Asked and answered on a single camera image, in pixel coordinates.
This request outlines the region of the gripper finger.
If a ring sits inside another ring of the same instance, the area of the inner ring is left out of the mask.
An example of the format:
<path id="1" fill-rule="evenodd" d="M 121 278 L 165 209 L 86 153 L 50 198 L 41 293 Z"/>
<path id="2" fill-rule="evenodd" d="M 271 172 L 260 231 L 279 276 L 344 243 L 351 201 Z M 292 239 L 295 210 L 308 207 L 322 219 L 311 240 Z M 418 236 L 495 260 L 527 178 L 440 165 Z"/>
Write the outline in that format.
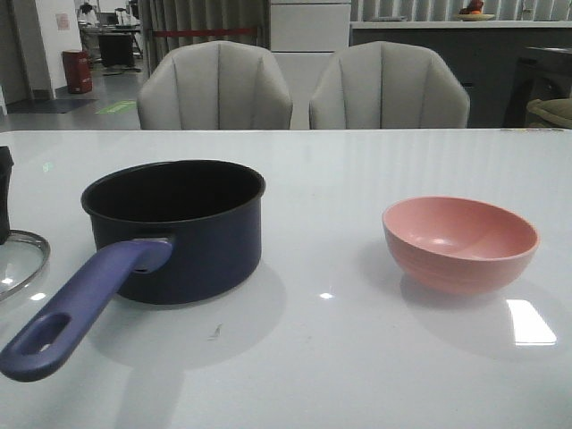
<path id="1" fill-rule="evenodd" d="M 9 147 L 0 147 L 0 244 L 4 245 L 10 236 L 8 196 L 13 169 L 13 158 Z"/>

